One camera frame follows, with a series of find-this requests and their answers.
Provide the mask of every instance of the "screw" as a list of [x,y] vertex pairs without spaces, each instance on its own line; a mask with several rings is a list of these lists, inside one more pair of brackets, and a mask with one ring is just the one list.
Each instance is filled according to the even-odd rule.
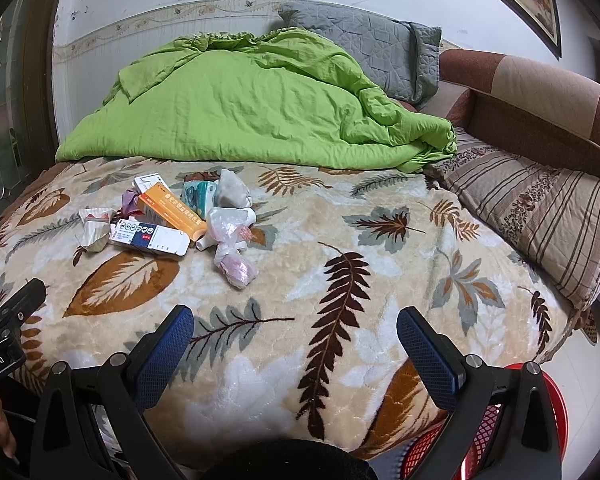
[[51,371],[53,373],[55,373],[56,375],[61,374],[62,372],[64,372],[66,370],[66,363],[64,361],[58,361],[56,364],[53,365],[53,367],[51,368]]
[[526,370],[533,375],[538,375],[540,373],[540,367],[537,363],[533,361],[529,361],[526,365]]
[[471,367],[471,368],[480,368],[482,366],[482,359],[480,359],[477,355],[475,354],[469,354],[467,357],[464,358],[464,361]]
[[126,355],[123,354],[122,352],[113,354],[109,358],[109,364],[111,364],[111,366],[121,366],[125,363],[125,361],[126,361]]

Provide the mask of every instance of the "red plastic basket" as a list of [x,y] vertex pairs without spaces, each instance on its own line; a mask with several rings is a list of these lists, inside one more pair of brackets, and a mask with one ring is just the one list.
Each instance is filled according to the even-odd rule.
[[[516,363],[507,366],[512,370],[520,370],[522,363]],[[560,456],[564,459],[564,452],[567,449],[567,437],[569,434],[569,422],[567,418],[567,407],[562,398],[562,394],[558,389],[558,386],[554,383],[551,377],[545,372],[544,380],[546,381],[546,387],[551,399],[552,407],[554,408],[555,423],[558,431],[558,444],[560,446]],[[495,427],[496,421],[498,420],[498,412],[500,411],[499,406],[488,406],[484,412],[482,423],[478,428],[474,438],[474,443],[469,448],[469,452],[462,461],[460,469],[456,473],[455,480],[467,480],[471,478],[477,465],[480,463],[480,459],[484,451],[487,449],[491,433]],[[409,448],[407,454],[402,461],[402,467],[400,468],[400,478],[405,479],[410,475],[411,471],[420,463],[420,460],[428,453],[429,448],[438,437],[441,426],[428,431],[421,436],[414,444]]]

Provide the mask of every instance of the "green quilt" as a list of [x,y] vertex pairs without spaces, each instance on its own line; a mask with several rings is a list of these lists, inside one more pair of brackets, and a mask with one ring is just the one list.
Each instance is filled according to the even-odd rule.
[[330,40],[287,28],[178,38],[118,73],[56,153],[418,171],[451,124],[392,102]]

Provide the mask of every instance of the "white tile floor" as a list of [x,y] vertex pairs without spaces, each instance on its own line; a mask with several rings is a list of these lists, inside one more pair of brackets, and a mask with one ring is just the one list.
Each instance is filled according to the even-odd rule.
[[595,314],[599,332],[596,346],[578,331],[551,362],[542,365],[567,405],[569,436],[563,480],[577,480],[600,449],[600,308]]

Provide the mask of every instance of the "quilted pillow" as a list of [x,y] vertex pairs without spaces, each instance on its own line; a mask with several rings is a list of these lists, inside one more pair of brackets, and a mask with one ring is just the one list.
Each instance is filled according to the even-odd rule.
[[425,173],[542,267],[578,310],[600,292],[600,179],[557,170],[458,133],[458,154]]
[[414,105],[438,89],[440,27],[302,0],[284,3],[278,13],[287,27],[305,28],[346,50],[389,97]]

